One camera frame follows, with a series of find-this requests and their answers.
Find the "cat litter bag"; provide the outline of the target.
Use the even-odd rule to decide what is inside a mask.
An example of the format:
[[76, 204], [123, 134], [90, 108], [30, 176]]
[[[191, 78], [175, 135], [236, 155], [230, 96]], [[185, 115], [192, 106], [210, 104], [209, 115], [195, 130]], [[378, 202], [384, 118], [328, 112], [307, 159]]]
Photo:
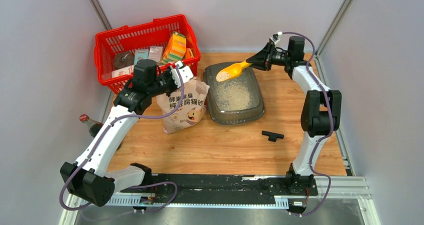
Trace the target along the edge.
[[210, 86], [194, 77], [184, 84], [184, 94], [177, 89], [170, 95], [161, 94], [156, 97], [157, 105], [162, 113], [171, 115], [162, 119], [163, 132], [172, 134], [199, 123], [205, 114], [205, 104]]

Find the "yellow plastic scoop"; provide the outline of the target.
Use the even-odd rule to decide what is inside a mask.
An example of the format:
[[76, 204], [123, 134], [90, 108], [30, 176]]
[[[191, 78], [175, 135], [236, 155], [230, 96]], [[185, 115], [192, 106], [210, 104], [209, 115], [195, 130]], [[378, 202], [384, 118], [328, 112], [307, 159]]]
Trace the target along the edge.
[[228, 67], [223, 68], [215, 77], [217, 82], [225, 82], [239, 77], [245, 68], [248, 68], [251, 63], [242, 61], [233, 63]]

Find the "black bag clip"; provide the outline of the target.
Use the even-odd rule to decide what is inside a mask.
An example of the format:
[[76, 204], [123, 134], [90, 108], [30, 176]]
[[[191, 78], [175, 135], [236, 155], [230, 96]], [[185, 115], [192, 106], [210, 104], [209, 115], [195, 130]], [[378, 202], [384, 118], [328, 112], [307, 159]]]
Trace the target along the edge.
[[275, 133], [275, 132], [271, 132], [271, 131], [266, 131], [266, 130], [262, 130], [261, 134], [263, 136], [267, 136], [268, 137], [268, 141], [270, 142], [276, 142], [277, 140], [282, 140], [284, 139], [284, 135], [281, 133]]

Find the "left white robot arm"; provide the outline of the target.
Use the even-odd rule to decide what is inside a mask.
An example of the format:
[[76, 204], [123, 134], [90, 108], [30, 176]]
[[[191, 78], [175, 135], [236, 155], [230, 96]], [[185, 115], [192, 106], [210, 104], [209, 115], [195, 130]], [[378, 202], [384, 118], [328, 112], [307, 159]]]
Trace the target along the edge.
[[116, 95], [107, 120], [91, 144], [75, 160], [65, 162], [60, 168], [64, 185], [59, 194], [59, 203], [68, 211], [77, 211], [84, 206], [70, 207], [64, 202], [64, 193], [69, 192], [87, 203], [104, 206], [113, 194], [126, 189], [148, 192], [153, 179], [147, 175], [148, 168], [132, 163], [127, 168], [108, 172], [107, 168], [119, 145], [139, 119], [156, 119], [145, 115], [145, 110], [158, 95], [170, 95], [176, 90], [185, 91], [185, 83], [194, 77], [189, 66], [178, 61], [160, 74], [155, 61], [145, 59], [133, 68], [133, 77]]

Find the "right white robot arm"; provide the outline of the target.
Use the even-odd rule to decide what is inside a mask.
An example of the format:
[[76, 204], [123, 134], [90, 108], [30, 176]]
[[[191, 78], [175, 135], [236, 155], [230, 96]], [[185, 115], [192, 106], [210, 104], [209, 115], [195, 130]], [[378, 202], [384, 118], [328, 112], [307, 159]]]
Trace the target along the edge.
[[316, 161], [325, 142], [340, 125], [342, 94], [326, 86], [314, 73], [312, 58], [305, 59], [305, 42], [310, 39], [291, 32], [287, 49], [278, 47], [284, 32], [273, 34], [264, 48], [246, 61], [252, 68], [270, 71], [273, 65], [283, 66], [291, 80], [305, 94], [300, 116], [304, 131], [302, 143], [294, 162], [286, 172], [283, 187], [291, 195], [311, 192], [315, 184]]

